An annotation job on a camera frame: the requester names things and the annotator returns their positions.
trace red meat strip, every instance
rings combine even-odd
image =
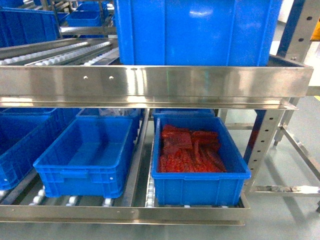
[[[164,147],[175,146],[180,149],[192,149],[191,135],[189,132],[177,132],[175,135],[163,140]]]
[[[209,157],[209,159],[211,160],[211,162],[216,165],[219,169],[221,169],[222,172],[226,173],[226,167],[224,165],[224,163],[222,162],[220,156],[216,153],[215,150],[213,150],[210,147],[206,147],[206,153]]]

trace white roller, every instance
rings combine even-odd
[[[54,65],[54,64],[56,64],[58,62],[63,62],[65,60],[69,60],[69,59],[75,58],[77,56],[86,54],[88,52],[91,52],[92,50],[97,50],[99,48],[103,48],[103,47],[105,47],[105,46],[107,46],[109,44],[110,44],[110,42],[107,41],[107,42],[104,42],[104,43],[101,43],[101,44],[98,44],[98,45],[88,46],[88,47],[82,48],[80,50],[76,50],[76,51],[73,51],[73,52],[66,53],[66,54],[63,54],[61,56],[58,56],[57,57],[58,59],[54,58],[55,59],[54,61],[52,61],[52,58],[50,58],[49,60],[42,61],[42,63],[44,63],[47,66]]]
[[[45,50],[45,51],[34,52],[31,54],[27,54],[27,55],[16,56],[13,58],[5,59],[4,61],[2,61],[1,65],[8,65],[8,64],[12,64],[12,63],[20,62],[20,61],[25,61],[25,60],[32,59],[32,58],[38,58],[38,57],[42,57],[42,56],[45,56],[48,54],[58,53],[58,52],[61,52],[64,50],[72,50],[74,48],[78,48],[78,47],[84,46],[86,44],[88,44],[88,42],[80,42],[80,43],[72,44],[69,46],[63,46],[63,47],[58,47],[58,48],[49,49],[49,50]]]

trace blue plastic crate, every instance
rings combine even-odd
[[[65,19],[70,27],[99,27],[102,25],[98,11],[73,11]]]
[[[135,137],[138,136],[138,129],[140,128],[140,109],[134,109],[130,115],[128,116],[100,116],[99,114],[99,108],[84,108],[82,109],[79,114],[76,116],[77,118],[82,117],[100,117],[100,118],[115,118],[115,119],[132,119],[132,127],[136,129],[135,131]]]
[[[80,108],[12,107],[0,111],[0,115],[53,116],[56,123],[63,129],[75,119],[79,112]]]
[[[0,8],[0,48],[57,40],[52,11]]]
[[[223,173],[160,173],[161,131],[166,124],[190,130],[218,132],[219,155],[227,169]],[[152,157],[155,196],[160,205],[234,206],[244,181],[251,176],[226,126],[219,117],[159,117]]]
[[[33,164],[47,197],[118,198],[134,148],[132,119],[81,117]]]
[[[159,117],[172,117],[172,115],[179,118],[214,117],[215,112],[212,109],[202,108],[156,108],[152,115],[154,131],[156,131],[157,119]]]
[[[23,4],[23,0],[0,0],[0,7],[3,8],[17,8]]]
[[[48,5],[50,6],[51,1],[50,0],[46,0],[46,1],[47,1]],[[33,2],[34,2],[34,5],[36,5],[36,6],[42,6],[41,0],[33,0]]]
[[[116,0],[125,65],[265,66],[282,0]]]
[[[70,123],[67,119],[72,120],[68,112],[58,110],[43,115],[0,115],[0,190],[12,189],[24,178]]]
[[[103,14],[104,14],[104,19],[106,19],[109,16],[109,11],[108,11],[108,7],[107,7],[107,3],[103,2],[102,3],[102,8],[103,8]],[[76,11],[92,11],[92,12],[99,12],[100,8],[98,3],[97,4],[80,4]]]

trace stainless steel rack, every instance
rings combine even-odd
[[[308,0],[304,4],[303,9],[314,6]],[[92,46],[107,41],[113,49],[117,47],[114,39],[65,39],[2,48],[0,60],[76,43]],[[0,193],[0,222],[243,225],[250,210],[245,194],[320,197],[317,186],[254,185],[276,131],[280,129],[287,137],[291,136],[284,125],[278,126],[285,111],[297,109],[290,99],[315,91],[308,86],[312,67],[298,63],[298,58],[283,56],[270,56],[266,67],[106,65],[115,63],[116,58],[110,55],[91,66],[82,65],[88,59],[81,57],[68,66],[25,66],[28,62],[0,66],[1,107],[147,108],[121,198],[95,198],[93,206],[88,205],[87,196],[47,199],[39,176],[32,171],[15,189]],[[265,110],[263,121],[256,121],[254,127],[242,123],[227,126],[256,131],[251,134],[244,155],[252,178],[245,183],[237,206],[157,205],[150,161],[142,157],[152,159],[150,146],[144,144],[151,108]],[[296,148],[303,147],[296,143]],[[303,159],[319,178],[316,161],[309,156]]]
[[[42,6],[44,9],[48,8],[46,4],[47,0],[41,0]],[[58,11],[61,9],[60,5],[62,2],[66,4],[66,6],[69,6],[70,13],[73,11],[72,3],[78,4],[78,0],[52,0],[50,8],[54,12],[54,16],[57,22],[57,27],[59,29],[60,36],[68,36],[68,35],[104,35],[105,37],[108,37],[108,35],[116,35],[117,29],[115,26],[110,26],[111,21],[111,15],[113,12],[111,12],[111,15],[104,16],[104,10],[102,2],[106,0],[84,0],[82,2],[98,2],[99,5],[99,14],[100,14],[100,21],[101,26],[60,26],[59,20],[58,20]]]

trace stainless steel shelf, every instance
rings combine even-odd
[[[115,39],[101,41],[117,47]],[[64,41],[50,44],[61,46]],[[0,59],[36,49],[3,49]],[[312,67],[277,56],[270,56],[266,67],[4,65],[0,106],[295,110],[288,99],[306,95],[312,73]]]
[[[145,207],[146,202],[143,199],[146,199],[149,186],[152,156],[151,152],[147,152],[146,158],[150,161],[142,163],[145,155],[142,150],[149,112],[149,109],[145,111],[141,124],[124,194],[120,198],[113,199],[112,206],[103,206],[102,197],[89,196],[73,196],[73,206],[66,205],[70,203],[70,196],[60,198],[42,196],[43,199],[32,201],[34,197],[39,196],[38,191],[43,191],[41,180],[33,170],[15,189],[3,194],[4,198],[0,203],[0,222],[244,225],[250,210],[244,195],[241,196],[239,204],[232,207]],[[140,169],[149,171],[147,174],[140,174]]]

